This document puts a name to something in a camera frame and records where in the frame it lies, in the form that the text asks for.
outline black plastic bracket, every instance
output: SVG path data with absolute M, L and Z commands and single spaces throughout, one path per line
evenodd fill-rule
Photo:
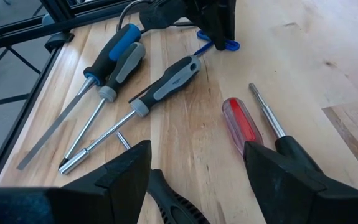
M 54 34 L 50 37 L 46 44 L 44 44 L 44 47 L 51 53 L 53 49 L 62 47 L 63 44 L 71 42 L 73 37 L 75 37 L 74 34 L 66 32 Z

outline gray floor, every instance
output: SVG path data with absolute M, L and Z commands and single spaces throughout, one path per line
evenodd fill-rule
M 10 2 L 11 5 L 8 6 L 0 0 L 0 26 L 30 18 L 41 6 L 39 0 L 10 0 Z M 38 15 L 45 13 L 43 8 Z M 13 45 L 12 48 L 38 70 L 42 70 L 49 57 L 48 51 L 44 48 L 48 39 L 49 37 L 42 37 Z M 7 52 L 0 60 L 0 99 L 29 93 L 38 76 L 15 55 Z M 0 147 L 24 103 L 25 100 L 0 105 Z

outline black screwdriver handle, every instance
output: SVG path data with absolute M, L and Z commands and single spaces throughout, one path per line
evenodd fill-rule
M 276 140 L 276 150 L 278 153 L 289 157 L 309 169 L 323 173 L 317 163 L 303 149 L 303 147 L 292 136 L 284 136 Z
M 104 46 L 94 64 L 83 71 L 85 77 L 93 77 L 97 86 L 103 86 L 106 77 L 114 70 L 121 54 L 130 44 L 138 42 L 140 38 L 141 32 L 136 25 L 125 25 Z
M 114 102 L 121 87 L 137 72 L 141 66 L 146 48 L 142 43 L 132 43 L 119 57 L 116 67 L 105 86 L 98 94 L 101 98 Z
M 160 169 L 149 173 L 147 192 L 153 197 L 164 223 L 208 224 L 202 212 L 167 184 Z
M 154 82 L 147 93 L 131 102 L 131 107 L 140 117 L 146 116 L 157 103 L 182 90 L 201 68 L 200 60 L 193 55 L 186 56 L 171 65 L 164 75 Z

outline clear red screwdriver handle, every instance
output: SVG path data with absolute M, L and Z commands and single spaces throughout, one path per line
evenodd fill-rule
M 245 141 L 254 141 L 263 145 L 260 132 L 243 101 L 238 98 L 229 98 L 223 102 L 222 111 L 228 130 L 241 155 L 243 155 Z

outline wooden workbench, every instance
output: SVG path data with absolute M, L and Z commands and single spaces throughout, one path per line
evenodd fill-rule
M 126 20 L 139 24 L 136 15 Z M 57 172 L 65 151 L 99 102 L 93 88 L 24 171 L 18 162 L 67 106 L 115 33 L 117 19 L 74 30 L 62 50 L 5 165 L 0 186 L 61 186 L 124 151 L 112 136 L 70 175 Z M 196 28 L 170 27 L 143 35 L 147 55 L 141 71 L 106 106 L 86 135 L 87 146 L 130 111 L 129 98 L 163 71 L 204 44 Z M 222 118 L 224 99 L 242 99 L 273 148 L 273 133 L 248 89 L 253 82 L 278 117 L 325 174 L 358 188 L 358 1 L 237 1 L 238 52 L 215 49 L 202 56 L 202 70 L 180 94 L 135 118 L 121 131 L 135 145 L 150 139 L 152 168 L 200 208 L 211 223 L 263 223 L 242 158 Z M 161 223 L 146 195 L 139 223 Z

